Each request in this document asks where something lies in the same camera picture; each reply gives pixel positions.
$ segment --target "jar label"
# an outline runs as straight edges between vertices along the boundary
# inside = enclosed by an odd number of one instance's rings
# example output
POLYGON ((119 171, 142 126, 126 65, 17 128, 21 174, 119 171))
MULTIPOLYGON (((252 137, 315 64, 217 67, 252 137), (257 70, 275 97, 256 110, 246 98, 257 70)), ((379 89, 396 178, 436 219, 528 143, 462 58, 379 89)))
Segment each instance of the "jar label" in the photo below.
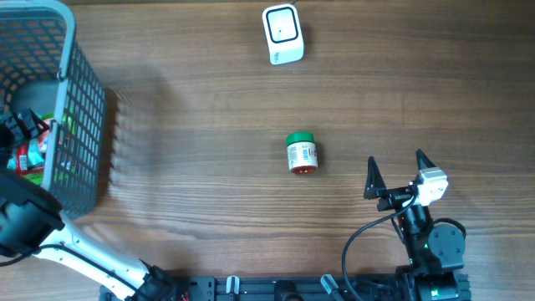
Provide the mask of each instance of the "jar label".
POLYGON ((316 145, 312 142, 296 142, 287 148, 288 151, 288 168, 292 170, 299 166, 316 166, 318 167, 318 154, 316 145))

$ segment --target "white device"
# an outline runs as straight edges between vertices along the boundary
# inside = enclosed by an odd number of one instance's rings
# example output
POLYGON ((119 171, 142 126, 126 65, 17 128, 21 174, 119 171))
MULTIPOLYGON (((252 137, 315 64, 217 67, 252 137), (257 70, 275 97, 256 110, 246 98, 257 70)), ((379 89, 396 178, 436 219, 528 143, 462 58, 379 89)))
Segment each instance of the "white device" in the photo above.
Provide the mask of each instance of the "white device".
MULTIPOLYGON (((439 167, 429 167, 418 171, 421 184, 418 185, 418 196, 414 205, 429 206, 432 202, 438 201, 444 196, 448 187, 448 176, 439 167)), ((404 202, 403 207, 409 205, 411 200, 404 202)))
POLYGON ((262 14, 271 64, 300 60, 304 54, 298 10, 292 4, 266 8, 262 14))

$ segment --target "red packaging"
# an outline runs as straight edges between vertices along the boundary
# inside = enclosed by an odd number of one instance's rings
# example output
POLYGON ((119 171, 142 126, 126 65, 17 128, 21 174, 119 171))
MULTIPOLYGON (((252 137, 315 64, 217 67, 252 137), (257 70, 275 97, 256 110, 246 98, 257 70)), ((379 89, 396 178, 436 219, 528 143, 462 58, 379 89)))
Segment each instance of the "red packaging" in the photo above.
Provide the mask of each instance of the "red packaging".
POLYGON ((28 145, 21 145, 17 150, 17 172, 20 176, 28 174, 28 145))

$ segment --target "green lid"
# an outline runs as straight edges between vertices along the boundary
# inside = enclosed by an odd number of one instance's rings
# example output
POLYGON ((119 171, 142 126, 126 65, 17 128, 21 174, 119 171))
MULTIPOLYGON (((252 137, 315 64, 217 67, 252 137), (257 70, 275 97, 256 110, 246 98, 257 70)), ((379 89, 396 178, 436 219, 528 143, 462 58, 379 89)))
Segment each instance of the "green lid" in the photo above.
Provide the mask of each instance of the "green lid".
POLYGON ((303 141, 314 143, 314 135, 308 132, 297 132, 286 137, 286 145, 291 145, 292 143, 303 141))

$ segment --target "robotic arm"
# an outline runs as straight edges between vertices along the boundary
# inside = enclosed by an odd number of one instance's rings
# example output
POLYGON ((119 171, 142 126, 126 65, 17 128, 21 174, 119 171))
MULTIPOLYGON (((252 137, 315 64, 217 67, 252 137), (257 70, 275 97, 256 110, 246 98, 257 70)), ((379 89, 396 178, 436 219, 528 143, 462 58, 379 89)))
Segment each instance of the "robotic arm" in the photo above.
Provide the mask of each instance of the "robotic arm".
POLYGON ((34 255, 92 278, 120 299, 172 300, 172 278, 85 234, 41 187, 6 169, 0 172, 0 187, 0 255, 21 254, 0 267, 34 255))
POLYGON ((3 167, 0 168, 0 255, 20 256, 0 263, 0 267, 31 255, 52 260, 105 286, 105 300, 175 301, 180 292, 188 291, 196 301, 238 301, 247 291, 244 301, 470 300, 467 277, 454 273, 463 267, 466 231, 451 219, 433 221, 427 207, 444 194, 448 185, 446 174, 421 150, 416 156, 418 175, 408 186, 395 189, 386 189, 375 159, 369 158, 364 198, 379 198, 379 211, 395 213, 364 226, 349 239, 343 255, 344 279, 330 275, 321 279, 261 278, 240 284, 239 278, 232 276, 226 283, 208 277, 187 280, 184 284, 183 279, 172 278, 158 267, 118 253, 86 235, 60 213, 61 206, 55 198, 3 167), (365 229, 388 219, 405 244, 410 265, 398 267, 395 274, 357 275, 350 281, 344 264, 350 243, 365 229), (449 224, 437 226, 440 222, 449 224), (204 289, 197 286, 202 280, 209 283, 204 289))

